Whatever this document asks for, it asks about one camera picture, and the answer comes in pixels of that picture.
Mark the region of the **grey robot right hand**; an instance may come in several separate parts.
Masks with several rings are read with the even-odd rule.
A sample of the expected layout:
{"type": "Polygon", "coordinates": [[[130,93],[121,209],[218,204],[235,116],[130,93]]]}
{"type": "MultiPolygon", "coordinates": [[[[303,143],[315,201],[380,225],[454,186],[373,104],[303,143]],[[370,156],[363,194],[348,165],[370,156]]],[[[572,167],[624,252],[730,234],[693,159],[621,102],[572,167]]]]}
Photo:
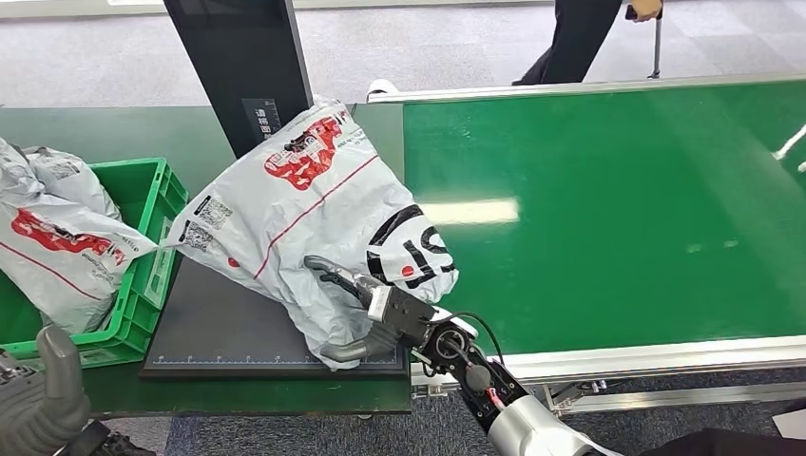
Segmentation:
{"type": "Polygon", "coordinates": [[[400,339],[398,331],[385,323],[383,316],[377,316],[371,311],[375,296],[388,292],[389,286],[372,275],[351,270],[324,256],[306,256],[303,264],[308,269],[320,273],[321,281],[333,283],[352,295],[360,303],[366,318],[372,322],[367,334],[355,341],[345,345],[326,344],[321,349],[326,358],[345,363],[396,349],[400,339]]]}

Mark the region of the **person's hand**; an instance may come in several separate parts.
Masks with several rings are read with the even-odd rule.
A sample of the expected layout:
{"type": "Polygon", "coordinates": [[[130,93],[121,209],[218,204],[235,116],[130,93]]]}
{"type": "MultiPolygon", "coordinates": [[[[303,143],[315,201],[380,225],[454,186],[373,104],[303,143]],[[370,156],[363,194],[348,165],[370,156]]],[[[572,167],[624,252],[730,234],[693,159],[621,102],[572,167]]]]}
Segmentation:
{"type": "Polygon", "coordinates": [[[663,0],[629,0],[625,19],[634,23],[657,19],[662,14],[663,0]]]}

